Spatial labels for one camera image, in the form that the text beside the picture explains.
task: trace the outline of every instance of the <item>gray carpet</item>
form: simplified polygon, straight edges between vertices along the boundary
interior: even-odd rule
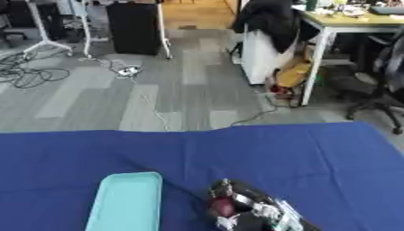
[[[165,60],[163,54],[114,54],[111,44],[96,44],[96,55],[141,64],[136,84],[117,79],[99,62],[78,61],[79,53],[73,58],[58,55],[32,61],[30,67],[63,68],[71,75],[30,89],[0,85],[1,132],[164,131],[154,111],[167,121],[170,131],[210,130],[273,110],[260,89],[250,87],[240,67],[229,60],[227,31],[176,30],[170,31],[170,38],[174,60]],[[344,122],[347,104],[336,102],[331,95],[320,84],[308,107],[280,107],[244,124]],[[382,113],[361,112],[357,119],[374,124],[404,150],[404,135],[392,135],[390,121]]]

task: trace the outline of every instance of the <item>teal tray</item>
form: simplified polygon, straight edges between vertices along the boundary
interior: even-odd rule
[[[162,178],[157,172],[104,178],[86,231],[158,231],[161,187]]]

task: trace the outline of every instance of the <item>chair wheel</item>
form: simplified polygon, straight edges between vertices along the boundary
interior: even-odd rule
[[[396,127],[393,129],[393,133],[394,134],[402,134],[402,128],[401,127]]]
[[[347,120],[354,120],[354,115],[346,115],[345,119]]]

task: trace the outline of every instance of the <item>white cable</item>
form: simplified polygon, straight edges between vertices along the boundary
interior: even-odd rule
[[[123,60],[102,60],[102,59],[97,59],[97,58],[80,58],[80,59],[78,59],[78,61],[86,61],[86,60],[98,61],[98,62],[101,63],[101,66],[103,66],[105,68],[109,68],[110,70],[115,72],[115,74],[116,74],[115,77],[117,79],[128,79],[128,78],[130,78],[131,81],[134,83],[134,85],[137,84],[136,81],[133,79],[133,76],[122,76],[119,73],[117,73],[117,71],[112,69],[114,62],[120,63],[123,67],[126,67],[126,68],[135,67],[134,65],[128,65]],[[152,112],[153,112],[154,116],[156,116],[158,119],[161,120],[162,125],[164,127],[164,131],[168,132],[170,129],[169,129],[167,121],[159,114],[158,111],[156,111],[156,109],[153,107],[153,104],[149,100],[149,98],[147,98],[143,93],[141,93],[141,97],[152,108]]]
[[[131,81],[134,83],[134,85],[137,84],[133,78],[131,78]],[[153,112],[154,116],[156,116],[157,118],[159,118],[161,120],[161,123],[164,127],[164,131],[168,132],[170,129],[169,129],[169,126],[167,125],[167,121],[159,114],[158,111],[156,111],[156,109],[153,107],[153,104],[150,101],[150,99],[147,98],[142,92],[140,94],[141,94],[141,97],[144,99],[144,101],[146,101],[146,103],[152,108],[152,112]]]

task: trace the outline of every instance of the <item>blue tablecloth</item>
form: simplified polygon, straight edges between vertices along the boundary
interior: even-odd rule
[[[286,199],[323,230],[404,228],[404,159],[367,124],[240,126],[208,132],[0,134],[0,230],[82,231],[100,181],[153,169],[161,230],[215,230],[204,197],[221,178]]]

